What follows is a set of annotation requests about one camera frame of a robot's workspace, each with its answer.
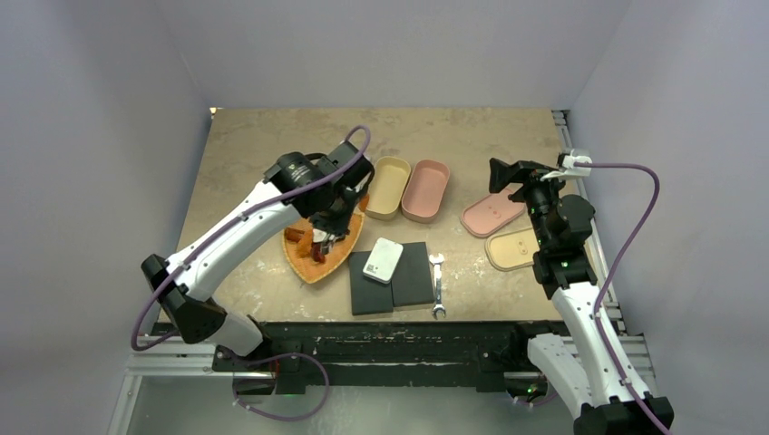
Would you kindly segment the dark red octopus tentacle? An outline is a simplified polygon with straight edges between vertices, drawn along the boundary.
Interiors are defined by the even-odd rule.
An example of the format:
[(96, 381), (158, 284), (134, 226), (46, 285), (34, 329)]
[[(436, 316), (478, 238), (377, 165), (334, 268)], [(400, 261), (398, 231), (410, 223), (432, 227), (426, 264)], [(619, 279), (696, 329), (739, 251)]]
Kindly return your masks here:
[(312, 246), (311, 257), (315, 263), (324, 264), (326, 262), (326, 254), (321, 244), (314, 244)]

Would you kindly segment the orange fried chicken piece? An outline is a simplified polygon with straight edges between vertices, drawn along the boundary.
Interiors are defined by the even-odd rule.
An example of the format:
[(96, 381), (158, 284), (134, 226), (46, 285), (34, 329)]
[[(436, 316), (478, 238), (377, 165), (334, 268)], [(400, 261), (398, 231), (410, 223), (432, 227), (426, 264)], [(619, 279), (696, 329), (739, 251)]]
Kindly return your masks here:
[(313, 258), (314, 254), (314, 242), (313, 242), (313, 231), (309, 230), (307, 232), (304, 232), (297, 242), (297, 255), (301, 258)]

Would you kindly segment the red brown sausage piece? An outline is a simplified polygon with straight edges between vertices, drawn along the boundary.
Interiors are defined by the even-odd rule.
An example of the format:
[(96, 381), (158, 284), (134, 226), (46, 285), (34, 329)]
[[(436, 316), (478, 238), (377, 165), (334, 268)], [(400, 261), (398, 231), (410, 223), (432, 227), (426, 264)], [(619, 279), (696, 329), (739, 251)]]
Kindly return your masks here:
[(287, 227), (284, 229), (284, 239), (291, 243), (299, 243), (305, 236), (305, 231), (295, 228)]

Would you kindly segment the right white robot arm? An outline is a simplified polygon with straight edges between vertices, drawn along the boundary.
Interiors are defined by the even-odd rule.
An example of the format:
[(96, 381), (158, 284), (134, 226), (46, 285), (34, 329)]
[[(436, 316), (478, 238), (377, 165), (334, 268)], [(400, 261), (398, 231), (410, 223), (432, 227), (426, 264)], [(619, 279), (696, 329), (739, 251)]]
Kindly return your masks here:
[(525, 205), (538, 243), (532, 256), (536, 281), (553, 303), (576, 347), (568, 353), (554, 333), (524, 334), (511, 341), (509, 356), (522, 369), (535, 366), (568, 407), (576, 434), (668, 434), (675, 418), (668, 398), (656, 396), (622, 347), (603, 306), (616, 273), (600, 282), (585, 244), (595, 209), (579, 195), (561, 195), (566, 180), (597, 167), (588, 156), (562, 153), (557, 167), (535, 161), (490, 160), (489, 191)]

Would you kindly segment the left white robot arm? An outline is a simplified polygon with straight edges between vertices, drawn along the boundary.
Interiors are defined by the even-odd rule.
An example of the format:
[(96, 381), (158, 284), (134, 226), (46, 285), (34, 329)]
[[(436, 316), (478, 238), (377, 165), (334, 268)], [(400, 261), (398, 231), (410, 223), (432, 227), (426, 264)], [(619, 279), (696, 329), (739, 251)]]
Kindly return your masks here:
[(284, 154), (197, 241), (168, 258), (147, 256), (141, 271), (175, 334), (184, 343), (223, 346), (247, 370), (265, 367), (270, 346), (257, 321), (229, 312), (214, 293), (261, 245), (301, 218), (332, 238), (345, 237), (374, 174), (370, 159), (348, 141), (329, 154)]

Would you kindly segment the pink lunch box lid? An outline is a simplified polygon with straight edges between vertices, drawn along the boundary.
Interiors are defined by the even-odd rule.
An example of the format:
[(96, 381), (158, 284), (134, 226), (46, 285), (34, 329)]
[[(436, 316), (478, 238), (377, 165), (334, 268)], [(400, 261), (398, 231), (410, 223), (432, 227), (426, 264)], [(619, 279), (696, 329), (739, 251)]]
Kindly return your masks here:
[(510, 200), (509, 188), (491, 193), (467, 207), (460, 215), (464, 228), (475, 237), (488, 237), (519, 217), (526, 206)]

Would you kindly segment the cream lunch box lid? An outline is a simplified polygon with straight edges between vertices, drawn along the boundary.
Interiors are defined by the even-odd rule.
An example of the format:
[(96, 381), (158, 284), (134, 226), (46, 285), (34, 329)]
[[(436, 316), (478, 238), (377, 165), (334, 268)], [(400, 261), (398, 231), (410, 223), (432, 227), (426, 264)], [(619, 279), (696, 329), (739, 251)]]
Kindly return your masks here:
[(500, 271), (512, 271), (533, 265), (540, 245), (532, 228), (495, 234), (485, 242), (490, 264)]

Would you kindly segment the cream lunch box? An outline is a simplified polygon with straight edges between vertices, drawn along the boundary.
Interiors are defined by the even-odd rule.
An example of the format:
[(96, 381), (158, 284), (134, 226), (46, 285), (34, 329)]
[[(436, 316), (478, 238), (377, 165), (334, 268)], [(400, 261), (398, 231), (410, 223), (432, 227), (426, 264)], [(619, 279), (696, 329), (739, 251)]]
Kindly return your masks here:
[(365, 213), (371, 218), (390, 220), (397, 214), (411, 175), (411, 165), (403, 159), (385, 156), (375, 164)]

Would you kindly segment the pink lunch box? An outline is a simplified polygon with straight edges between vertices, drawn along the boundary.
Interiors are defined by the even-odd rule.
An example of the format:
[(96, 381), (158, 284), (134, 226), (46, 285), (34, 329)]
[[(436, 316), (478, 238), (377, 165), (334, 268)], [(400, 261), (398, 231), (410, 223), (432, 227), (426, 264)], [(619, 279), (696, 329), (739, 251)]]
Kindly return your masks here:
[(451, 171), (447, 165), (432, 159), (418, 161), (404, 191), (401, 210), (412, 221), (427, 224), (440, 210)]

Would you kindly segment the woven bamboo basket tray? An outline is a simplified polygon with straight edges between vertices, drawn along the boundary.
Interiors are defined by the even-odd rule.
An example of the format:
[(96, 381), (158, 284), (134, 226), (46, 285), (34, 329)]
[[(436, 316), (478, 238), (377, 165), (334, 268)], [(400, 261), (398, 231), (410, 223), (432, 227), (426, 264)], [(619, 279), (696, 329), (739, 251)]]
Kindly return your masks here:
[[(324, 264), (315, 263), (313, 259), (309, 257), (299, 257), (296, 251), (297, 243), (291, 243), (285, 240), (283, 232), (281, 243), (289, 266), (297, 276), (307, 284), (314, 284), (324, 279), (337, 270), (353, 252), (355, 244), (361, 235), (364, 223), (365, 215), (360, 211), (356, 211), (351, 218), (349, 233), (341, 241), (335, 242), (333, 249), (326, 255), (326, 262)], [(300, 219), (291, 227), (304, 230), (305, 232), (313, 229), (307, 219)]]

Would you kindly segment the white power bank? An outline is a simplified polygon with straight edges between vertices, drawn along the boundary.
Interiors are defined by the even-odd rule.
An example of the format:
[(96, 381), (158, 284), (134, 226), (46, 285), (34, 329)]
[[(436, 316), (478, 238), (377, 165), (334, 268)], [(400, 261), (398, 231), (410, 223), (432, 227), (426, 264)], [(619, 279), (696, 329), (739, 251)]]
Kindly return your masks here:
[(365, 261), (363, 276), (378, 283), (389, 284), (403, 252), (402, 244), (379, 237)]

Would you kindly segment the left black foam block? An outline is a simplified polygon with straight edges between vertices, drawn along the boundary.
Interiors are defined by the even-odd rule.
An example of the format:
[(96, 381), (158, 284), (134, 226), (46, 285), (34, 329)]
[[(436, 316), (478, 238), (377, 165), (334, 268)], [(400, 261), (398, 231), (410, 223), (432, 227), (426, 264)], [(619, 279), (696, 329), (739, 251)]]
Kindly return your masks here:
[(364, 276), (369, 251), (353, 252), (347, 259), (353, 316), (387, 314), (394, 310), (392, 287)]

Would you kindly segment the black foam block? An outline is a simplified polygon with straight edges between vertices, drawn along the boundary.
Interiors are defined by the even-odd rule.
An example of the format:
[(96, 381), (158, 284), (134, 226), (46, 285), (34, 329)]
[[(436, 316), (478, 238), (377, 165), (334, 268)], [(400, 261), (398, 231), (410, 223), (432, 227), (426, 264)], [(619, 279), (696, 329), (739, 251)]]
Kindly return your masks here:
[(347, 259), (353, 316), (387, 314), (394, 310), (392, 287), (364, 276), (369, 251), (353, 252)]
[(433, 278), (427, 245), (403, 244), (404, 251), (391, 280), (394, 307), (426, 305), (434, 301)]

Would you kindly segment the right black foam block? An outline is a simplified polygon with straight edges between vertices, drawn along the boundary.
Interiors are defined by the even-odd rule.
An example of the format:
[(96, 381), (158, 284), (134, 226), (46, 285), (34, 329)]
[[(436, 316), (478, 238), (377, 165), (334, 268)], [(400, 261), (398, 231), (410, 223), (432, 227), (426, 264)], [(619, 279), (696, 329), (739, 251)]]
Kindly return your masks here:
[(403, 244), (404, 251), (391, 280), (394, 307), (426, 305), (434, 301), (433, 278), (427, 245)]

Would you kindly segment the silver open-end wrench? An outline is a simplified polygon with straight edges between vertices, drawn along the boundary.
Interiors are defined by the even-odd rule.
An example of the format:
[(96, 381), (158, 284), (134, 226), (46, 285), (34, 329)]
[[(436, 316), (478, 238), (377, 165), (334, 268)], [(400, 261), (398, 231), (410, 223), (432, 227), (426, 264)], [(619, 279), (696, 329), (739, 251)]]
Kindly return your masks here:
[(432, 316), (434, 320), (444, 318), (446, 311), (443, 306), (443, 288), (442, 288), (442, 264), (445, 261), (443, 254), (429, 255), (429, 261), (433, 266), (433, 282), (435, 291), (435, 302), (432, 309)]

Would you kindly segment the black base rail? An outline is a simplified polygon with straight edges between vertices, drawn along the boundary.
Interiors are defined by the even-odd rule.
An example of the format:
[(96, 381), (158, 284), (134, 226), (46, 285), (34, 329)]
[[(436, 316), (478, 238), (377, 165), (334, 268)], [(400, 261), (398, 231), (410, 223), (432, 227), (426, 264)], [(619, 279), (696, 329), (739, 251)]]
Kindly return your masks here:
[(279, 394), (302, 393), (325, 380), (333, 386), (521, 389), (505, 375), (537, 375), (526, 356), (528, 339), (569, 333), (556, 321), (269, 322), (263, 328), (271, 344), (261, 358), (298, 353), (323, 367), (302, 357), (253, 366), (218, 346), (212, 368), (237, 377), (263, 372), (276, 380)]

